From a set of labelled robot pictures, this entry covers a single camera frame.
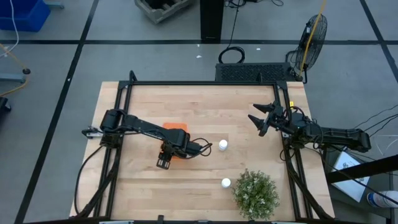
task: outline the green plant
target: green plant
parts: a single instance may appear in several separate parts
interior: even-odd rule
[[[268,220],[279,206],[275,181],[261,171],[249,172],[246,169],[233,187],[233,196],[240,214],[249,220]]]

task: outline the concrete floor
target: concrete floor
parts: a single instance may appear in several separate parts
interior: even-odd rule
[[[75,41],[58,45],[56,42],[22,43],[14,50],[32,70],[32,75],[23,90],[7,96],[13,111],[0,126],[0,179],[3,180],[0,182],[0,223],[13,223],[16,218],[93,2],[64,1],[65,9],[52,9],[40,32],[20,32],[22,40]],[[318,13],[321,1],[284,2],[283,7],[273,5],[270,0],[247,3],[239,10],[234,39],[299,40],[305,23]],[[366,3],[384,40],[398,40],[398,30],[394,29],[398,23],[398,2]],[[327,40],[378,40],[359,0],[328,1],[323,14],[328,19]],[[222,34],[225,40],[230,37],[233,17],[234,9],[226,8]],[[99,0],[86,39],[198,40],[199,18],[196,2],[155,26],[132,0]],[[0,30],[0,42],[14,39],[13,32]],[[398,104],[398,83],[381,43],[349,45],[342,41],[323,47],[305,85],[311,114],[322,126],[352,128],[372,114]],[[246,51],[245,62],[281,62],[287,51],[296,48],[284,44],[239,46]],[[71,82],[70,88],[24,221],[68,217],[86,145],[80,131],[91,124],[101,82],[125,80],[130,70],[135,71],[139,80],[214,80],[218,54],[225,47],[158,42],[84,45],[73,78],[67,80]],[[388,45],[387,49],[398,58],[398,45]],[[234,53],[225,57],[225,62],[239,59]],[[0,71],[19,73],[21,69],[6,57],[0,58]],[[0,82],[0,92],[16,85]],[[393,141],[379,135],[398,134],[397,127],[398,121],[391,122],[372,138],[373,145],[376,138],[380,145]],[[395,144],[388,151],[373,150],[368,155],[380,159],[397,151],[398,144]],[[350,205],[333,204],[336,216],[342,220],[384,222],[383,218]]]

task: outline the fan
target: fan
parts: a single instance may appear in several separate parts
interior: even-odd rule
[[[317,17],[318,15],[311,17],[311,19],[306,23],[298,47],[295,50],[287,52],[285,57],[285,61],[288,62],[289,55],[291,55],[290,62],[294,64],[294,66],[290,69],[297,79],[302,80],[301,72],[304,72],[304,83],[307,83],[307,70],[309,70],[315,61],[317,61],[319,53],[321,52],[323,42],[325,41],[326,30],[328,28],[328,21],[326,17],[320,14],[318,23]],[[294,54],[296,54],[295,62],[292,61]]]

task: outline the wooden tabletop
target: wooden tabletop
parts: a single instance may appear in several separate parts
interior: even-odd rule
[[[99,127],[105,111],[113,108],[117,86],[117,82],[102,84],[94,127]],[[288,83],[288,88],[294,105],[310,115],[303,84]],[[232,200],[231,189],[223,189],[221,180],[230,178],[234,185],[239,174],[248,168],[261,170],[276,182],[280,206],[271,220],[294,220],[286,165],[279,159],[280,132],[270,128],[264,137],[259,137],[248,118],[248,114],[265,118],[252,107],[253,103],[273,101],[271,86],[133,86],[129,114],[159,126],[165,122],[186,123],[192,139],[202,137],[214,146],[208,157],[188,161],[174,159],[170,169],[163,170],[156,167],[159,140],[143,135],[126,136],[112,219],[156,220],[158,215],[164,215],[165,220],[245,220]],[[218,149],[222,139],[228,141],[225,151]],[[85,158],[99,143],[99,138],[88,140]],[[103,149],[95,155],[81,174],[80,210],[98,188],[104,152]],[[303,149],[302,161],[309,191],[324,210],[334,216],[319,155]],[[298,188],[297,193],[300,212],[305,217]]]

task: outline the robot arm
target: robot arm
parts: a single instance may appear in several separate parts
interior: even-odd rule
[[[309,142],[318,142],[326,146],[347,146],[359,152],[367,152],[371,148],[369,135],[361,129],[324,128],[306,117],[300,108],[294,107],[297,111],[292,113],[290,109],[284,111],[283,107],[277,105],[276,102],[253,106],[263,113],[268,113],[265,120],[249,114],[249,118],[260,131],[260,136],[264,136],[271,126],[277,131],[281,130],[290,135],[290,144],[294,148],[301,149]]]
[[[190,141],[189,133],[182,129],[165,129],[127,114],[123,110],[107,110],[99,128],[104,132],[100,144],[105,147],[117,147],[120,144],[118,136],[121,134],[144,134],[163,141],[162,150],[156,163],[156,166],[162,169],[169,169],[172,156],[191,159],[212,145],[212,143],[208,143],[201,146]]]

